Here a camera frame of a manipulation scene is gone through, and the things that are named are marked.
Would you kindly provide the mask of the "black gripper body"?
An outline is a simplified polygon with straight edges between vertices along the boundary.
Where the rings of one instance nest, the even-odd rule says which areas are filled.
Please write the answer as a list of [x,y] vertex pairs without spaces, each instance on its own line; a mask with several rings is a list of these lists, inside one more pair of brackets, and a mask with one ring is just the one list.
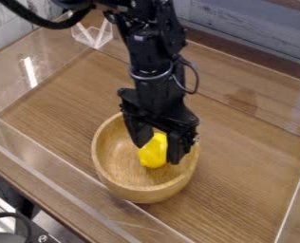
[[166,71],[162,74],[130,71],[134,88],[121,88],[121,110],[149,116],[153,129],[165,133],[194,129],[200,119],[185,103],[186,73],[184,70]]

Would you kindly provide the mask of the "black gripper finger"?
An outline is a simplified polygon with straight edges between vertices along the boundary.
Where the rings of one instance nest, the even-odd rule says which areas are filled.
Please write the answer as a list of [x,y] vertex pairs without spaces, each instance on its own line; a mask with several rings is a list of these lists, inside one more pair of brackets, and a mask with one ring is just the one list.
[[197,132],[194,129],[168,133],[166,159],[170,164],[177,165],[190,152],[196,136]]
[[149,116],[125,111],[124,121],[134,145],[141,148],[154,136],[153,125],[149,121]]

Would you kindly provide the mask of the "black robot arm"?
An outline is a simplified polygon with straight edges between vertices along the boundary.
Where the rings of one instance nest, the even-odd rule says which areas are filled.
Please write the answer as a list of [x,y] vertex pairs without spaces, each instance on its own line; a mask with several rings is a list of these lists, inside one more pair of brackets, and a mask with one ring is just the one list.
[[186,31],[173,0],[51,0],[81,11],[104,5],[108,20],[117,25],[129,50],[133,88],[121,88],[121,112],[130,138],[142,147],[154,131],[166,134],[166,162],[177,164],[190,152],[200,119],[185,104],[196,91],[186,87],[186,69],[193,64],[181,55]]

